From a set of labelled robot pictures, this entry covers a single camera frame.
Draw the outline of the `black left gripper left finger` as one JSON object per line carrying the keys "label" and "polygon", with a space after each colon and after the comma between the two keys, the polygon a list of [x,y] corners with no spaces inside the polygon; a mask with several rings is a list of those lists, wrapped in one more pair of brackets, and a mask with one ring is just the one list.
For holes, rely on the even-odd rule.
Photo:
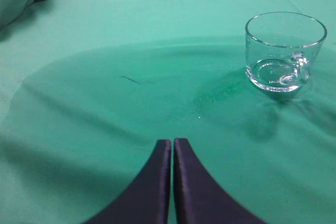
{"label": "black left gripper left finger", "polygon": [[130,185],[86,223],[167,223],[171,148],[170,140],[158,140]]}

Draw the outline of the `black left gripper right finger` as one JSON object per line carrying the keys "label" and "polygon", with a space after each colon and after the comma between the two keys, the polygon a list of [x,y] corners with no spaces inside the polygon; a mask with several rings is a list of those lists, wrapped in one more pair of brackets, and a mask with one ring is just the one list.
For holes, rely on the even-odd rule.
{"label": "black left gripper right finger", "polygon": [[174,204],[177,223],[264,223],[221,188],[186,138],[174,140]]}

